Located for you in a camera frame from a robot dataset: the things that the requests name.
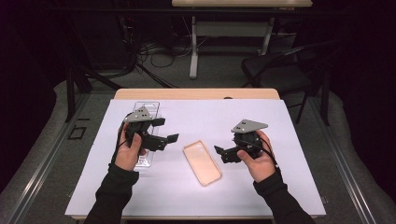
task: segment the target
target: metal triangular plate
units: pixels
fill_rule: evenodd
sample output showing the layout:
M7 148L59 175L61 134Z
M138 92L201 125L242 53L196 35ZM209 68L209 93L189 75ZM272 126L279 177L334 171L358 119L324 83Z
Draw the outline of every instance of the metal triangular plate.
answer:
M268 125L257 121L242 119L232 130L232 133L250 133L259 129L267 128Z
M138 122L146 120L152 120L152 116L144 106L136 109L136 111L125 118L125 122Z

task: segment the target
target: hand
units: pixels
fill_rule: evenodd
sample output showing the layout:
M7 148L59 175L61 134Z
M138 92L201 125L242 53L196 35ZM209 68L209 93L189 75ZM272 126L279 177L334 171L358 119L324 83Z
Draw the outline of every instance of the hand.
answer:
M123 144L119 147L119 152L117 153L115 163L121 169L124 169L127 171L132 171L137 164L137 160L138 160L137 153L139 152L139 148L142 145L142 138L140 137L140 135L138 133L135 133L132 144L130 147L128 147L128 144L127 144L126 138L125 138L125 131L126 131L127 127L128 127L128 124L124 124L124 126L122 127L119 144L120 143L123 143ZM142 150L140 152L140 156L143 156L146 153L147 153L146 150Z
M263 141L262 147L269 153L273 153L271 151L271 144L268 136L262 131L256 131L256 133L261 139L269 144L269 146L267 146L267 144ZM251 176L257 183L263 181L265 178L275 172L274 163L265 152L261 152L259 158L255 160L253 160L245 150L239 150L236 155L247 165Z

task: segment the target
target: black chair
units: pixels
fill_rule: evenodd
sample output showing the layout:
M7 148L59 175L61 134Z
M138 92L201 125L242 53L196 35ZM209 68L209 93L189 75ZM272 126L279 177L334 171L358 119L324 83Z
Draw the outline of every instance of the black chair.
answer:
M248 82L242 87L251 85L254 88L274 88L280 98L304 91L303 101L297 104L301 106L296 120L299 123L307 97L315 95L320 86L323 91L322 103L327 104L329 71L338 51L337 47L338 42L332 40L244 59L241 67ZM327 106L322 106L321 113L326 125L329 125Z

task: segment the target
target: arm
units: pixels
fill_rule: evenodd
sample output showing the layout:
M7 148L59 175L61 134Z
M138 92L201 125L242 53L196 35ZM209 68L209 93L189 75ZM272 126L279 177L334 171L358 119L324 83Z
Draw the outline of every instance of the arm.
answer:
M122 209L132 197L132 186L138 172L129 172L111 165L96 191L96 202L84 223L120 223Z
M135 134L131 146L128 147L125 141L126 127L124 125L121 131L115 164L110 164L102 185L96 191L96 202L84 223L120 223L122 210L132 197L132 186L139 178L134 167L142 139Z
M261 131L257 131L257 134L263 140L263 149L273 155L267 135ZM262 153L255 160L244 150L239 150L237 155L246 164L254 179L255 190L271 208L277 224L315 223L289 194L288 186L283 183L280 172L276 172L274 162L266 153Z

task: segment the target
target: tan phone case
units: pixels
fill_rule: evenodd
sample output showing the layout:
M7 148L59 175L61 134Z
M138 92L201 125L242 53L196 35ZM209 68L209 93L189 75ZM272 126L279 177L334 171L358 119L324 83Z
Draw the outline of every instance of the tan phone case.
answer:
M221 178L219 167L201 140L185 146L183 151L201 185L206 186Z

